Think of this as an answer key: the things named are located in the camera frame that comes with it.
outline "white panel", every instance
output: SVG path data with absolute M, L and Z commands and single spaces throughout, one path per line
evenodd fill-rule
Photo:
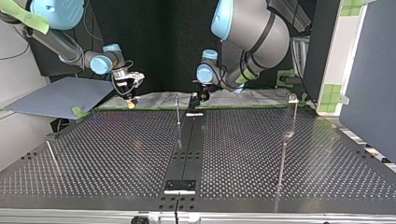
M 342 94 L 345 94 L 359 38 L 361 36 L 361 27 L 364 23 L 366 10 L 367 6 L 363 6 L 359 16 L 338 17 L 320 90 L 318 105 L 320 105 L 321 94 L 325 84 L 342 85 Z M 321 116 L 339 116 L 341 109 L 342 104 L 338 104 L 334 113 L 318 113 Z
M 0 119 L 0 171 L 44 142 L 51 118 L 10 114 Z
M 342 83 L 348 54 L 354 47 L 359 24 L 360 17 L 338 18 L 324 77 L 325 83 Z
M 26 46 L 27 42 L 12 26 L 0 21 L 0 59 L 20 54 Z M 46 85 L 30 49 L 20 57 L 0 60 L 0 79 L 0 103 L 11 103 L 10 99 Z

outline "small yellow object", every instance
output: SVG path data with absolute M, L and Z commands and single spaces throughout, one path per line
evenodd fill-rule
M 136 107 L 136 104 L 134 102 L 128 103 L 128 108 L 129 109 L 134 109 Z

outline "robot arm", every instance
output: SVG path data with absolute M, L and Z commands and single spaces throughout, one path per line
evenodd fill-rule
M 212 33 L 244 52 L 240 64 L 228 72 L 216 66 L 218 55 L 214 50 L 205 50 L 197 69 L 198 81 L 237 93 L 261 71 L 279 64 L 290 44 L 286 23 L 267 9 L 264 0 L 220 0 Z
M 118 44 L 104 47 L 104 52 L 84 50 L 62 30 L 73 29 L 83 18 L 83 0 L 15 0 L 21 7 L 49 21 L 50 29 L 44 35 L 27 28 L 24 24 L 6 14 L 0 13 L 0 20 L 13 24 L 59 55 L 62 62 L 89 68 L 98 75 L 112 74 L 112 81 L 117 93 L 127 101 L 129 107 L 134 107 L 135 89 L 140 86 L 144 75 L 130 73 L 132 61 L 125 61 Z

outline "metal rod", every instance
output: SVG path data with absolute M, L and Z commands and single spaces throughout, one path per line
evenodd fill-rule
M 285 168 L 285 158 L 286 158 L 286 148 L 287 148 L 287 146 L 288 146 L 287 143 L 283 143 L 283 146 L 282 146 L 282 157 L 280 159 L 279 179 L 278 179 L 278 182 L 277 182 L 277 186 L 279 188 L 282 188 L 283 170 Z
M 295 127 L 296 118 L 297 118 L 297 108 L 298 108 L 298 103 L 296 103 L 296 106 L 294 107 L 293 128 L 291 130 L 293 133 L 294 133 L 294 127 Z
M 53 153 L 52 146 L 50 145 L 50 141 L 47 141 L 46 143 L 47 143 L 47 146 L 49 147 L 50 155 L 52 156 L 52 158 L 55 162 L 56 169 L 58 170 L 59 174 L 61 174 L 62 173 L 61 168 L 59 167 L 58 159 L 55 157 L 55 153 Z
M 180 111 L 179 111 L 179 108 L 178 108 L 178 95 L 177 94 L 176 94 L 176 110 L 177 110 L 177 124 L 180 125 L 181 124 L 181 122 L 180 122 Z

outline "perforated metal table surface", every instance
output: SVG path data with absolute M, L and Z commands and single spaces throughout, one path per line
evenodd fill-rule
M 0 208 L 396 215 L 396 174 L 310 108 L 102 111 L 0 174 Z M 288 140 L 282 188 L 282 143 Z M 167 180 L 196 180 L 165 195 Z

